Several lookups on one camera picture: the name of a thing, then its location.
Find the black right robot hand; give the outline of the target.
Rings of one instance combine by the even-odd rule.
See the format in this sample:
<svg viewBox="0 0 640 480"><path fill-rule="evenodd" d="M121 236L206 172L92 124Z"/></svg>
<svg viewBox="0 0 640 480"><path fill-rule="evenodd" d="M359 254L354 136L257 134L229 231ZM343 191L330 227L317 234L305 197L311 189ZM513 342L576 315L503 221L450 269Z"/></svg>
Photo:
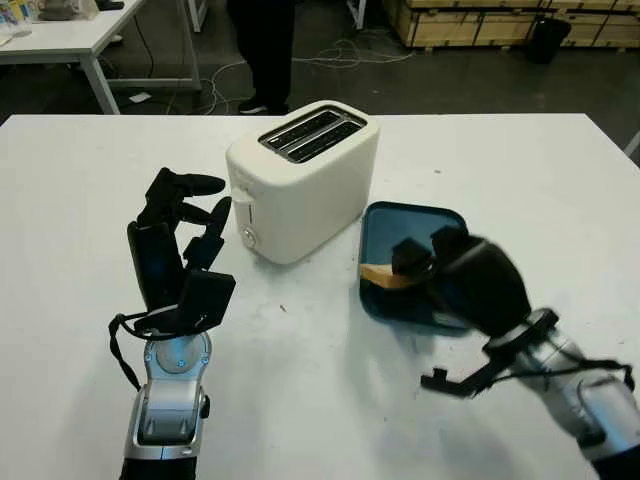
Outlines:
<svg viewBox="0 0 640 480"><path fill-rule="evenodd" d="M489 337L500 337L532 312L524 281L504 251L464 229L445 226L430 249L407 237L393 247L392 272L434 311Z"/></svg>

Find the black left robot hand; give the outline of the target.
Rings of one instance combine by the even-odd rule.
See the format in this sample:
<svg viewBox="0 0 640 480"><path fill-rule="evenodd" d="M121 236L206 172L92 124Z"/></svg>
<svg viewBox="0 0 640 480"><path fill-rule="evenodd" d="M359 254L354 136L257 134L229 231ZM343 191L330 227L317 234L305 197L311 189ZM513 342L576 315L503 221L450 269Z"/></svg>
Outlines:
<svg viewBox="0 0 640 480"><path fill-rule="evenodd" d="M219 254L231 209L231 198L220 199L206 211L186 200L222 192L226 182L202 174L159 170L145 194L145 206L127 226L127 238L138 285L149 311L174 305L181 296L187 273L207 270ZM205 231L180 251L175 232L182 222Z"/></svg>

